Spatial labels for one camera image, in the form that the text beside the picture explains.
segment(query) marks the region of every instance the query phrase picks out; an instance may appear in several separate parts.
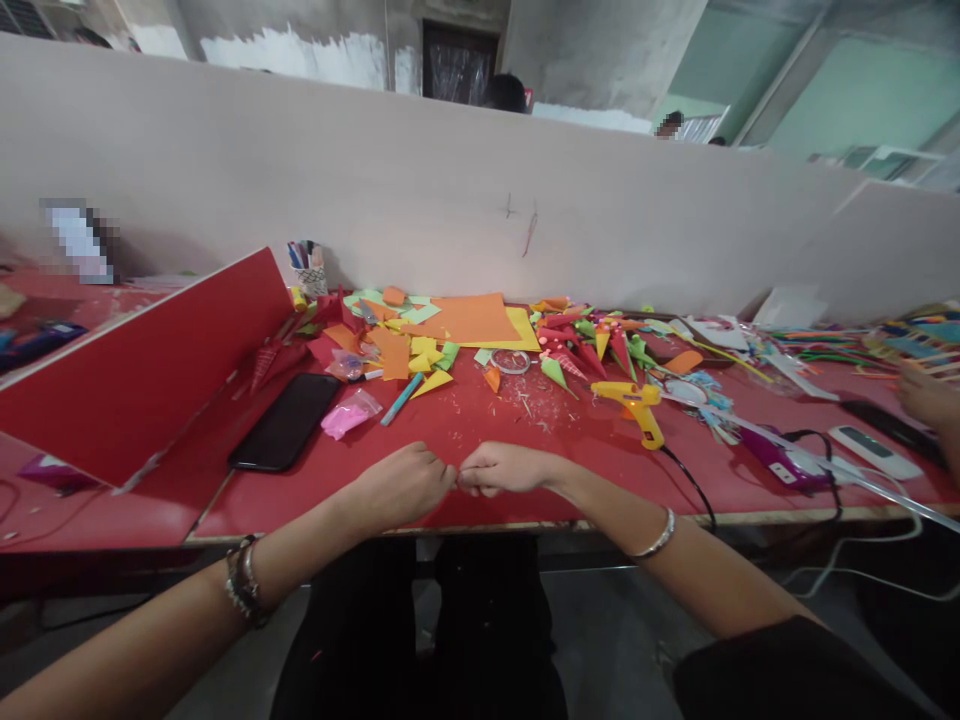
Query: white partition wall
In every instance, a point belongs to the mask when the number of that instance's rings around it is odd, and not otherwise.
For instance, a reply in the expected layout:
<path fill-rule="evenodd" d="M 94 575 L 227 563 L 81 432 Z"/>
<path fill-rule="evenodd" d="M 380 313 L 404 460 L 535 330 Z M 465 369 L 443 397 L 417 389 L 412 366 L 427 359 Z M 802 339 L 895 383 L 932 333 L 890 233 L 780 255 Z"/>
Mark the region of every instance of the white partition wall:
<path fill-rule="evenodd" d="M 14 36 L 0 62 L 0 237 L 34 254 L 39 200 L 84 197 L 158 272 L 310 238 L 423 294 L 737 312 L 804 282 L 866 320 L 960 289 L 960 199 L 853 171 Z"/>

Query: hand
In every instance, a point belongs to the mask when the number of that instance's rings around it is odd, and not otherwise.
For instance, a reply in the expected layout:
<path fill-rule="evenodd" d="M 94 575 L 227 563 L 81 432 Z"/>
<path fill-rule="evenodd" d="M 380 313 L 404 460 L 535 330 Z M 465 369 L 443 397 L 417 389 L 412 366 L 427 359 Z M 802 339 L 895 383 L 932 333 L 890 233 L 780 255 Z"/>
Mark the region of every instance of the hand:
<path fill-rule="evenodd" d="M 934 430 L 960 423 L 960 391 L 916 368 L 904 368 L 897 397 L 910 417 Z"/>
<path fill-rule="evenodd" d="M 367 535 L 419 520 L 446 497 L 457 469 L 415 442 L 367 468 L 341 492 Z"/>
<path fill-rule="evenodd" d="M 460 465 L 460 485 L 474 497 L 529 492 L 558 479 L 567 461 L 520 445 L 485 442 Z"/>

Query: black pants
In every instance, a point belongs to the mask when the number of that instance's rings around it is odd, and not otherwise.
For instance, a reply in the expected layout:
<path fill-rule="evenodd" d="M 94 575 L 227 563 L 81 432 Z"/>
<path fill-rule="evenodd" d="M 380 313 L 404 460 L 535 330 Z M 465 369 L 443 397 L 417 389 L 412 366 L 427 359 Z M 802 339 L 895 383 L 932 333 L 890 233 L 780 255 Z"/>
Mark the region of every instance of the black pants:
<path fill-rule="evenodd" d="M 423 661 L 415 653 L 415 568 L 414 540 L 381 539 L 313 579 L 274 720 L 567 717 L 534 537 L 444 541 L 435 651 Z"/>

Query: purple device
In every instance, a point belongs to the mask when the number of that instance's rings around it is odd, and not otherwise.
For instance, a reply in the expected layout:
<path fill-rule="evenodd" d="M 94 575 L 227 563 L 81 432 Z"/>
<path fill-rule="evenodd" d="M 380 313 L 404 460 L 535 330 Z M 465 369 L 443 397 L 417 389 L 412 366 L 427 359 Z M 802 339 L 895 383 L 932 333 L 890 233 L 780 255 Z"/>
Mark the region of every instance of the purple device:
<path fill-rule="evenodd" d="M 772 425 L 762 427 L 775 435 L 780 434 L 780 431 Z M 740 428 L 740 437 L 743 446 L 791 490 L 810 493 L 830 487 L 830 475 L 813 460 L 782 448 L 744 427 Z"/>

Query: bracelet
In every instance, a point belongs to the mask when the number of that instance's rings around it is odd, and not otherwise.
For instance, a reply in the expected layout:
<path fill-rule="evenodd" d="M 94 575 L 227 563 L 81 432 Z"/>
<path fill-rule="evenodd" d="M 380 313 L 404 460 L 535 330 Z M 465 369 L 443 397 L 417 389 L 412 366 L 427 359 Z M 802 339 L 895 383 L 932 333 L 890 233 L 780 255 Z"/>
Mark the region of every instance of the bracelet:
<path fill-rule="evenodd" d="M 677 516 L 673 514 L 673 510 L 667 508 L 667 526 L 663 529 L 663 533 L 660 535 L 660 538 L 642 553 L 637 553 L 636 555 L 631 555 L 630 557 L 634 560 L 649 560 L 658 552 L 663 550 L 664 546 L 670 542 L 670 538 L 673 537 L 673 531 L 676 529 Z"/>
<path fill-rule="evenodd" d="M 243 617 L 259 630 L 270 620 L 271 613 L 260 604 L 260 586 L 253 577 L 253 546 L 257 538 L 247 535 L 240 546 L 227 551 L 227 596 Z"/>

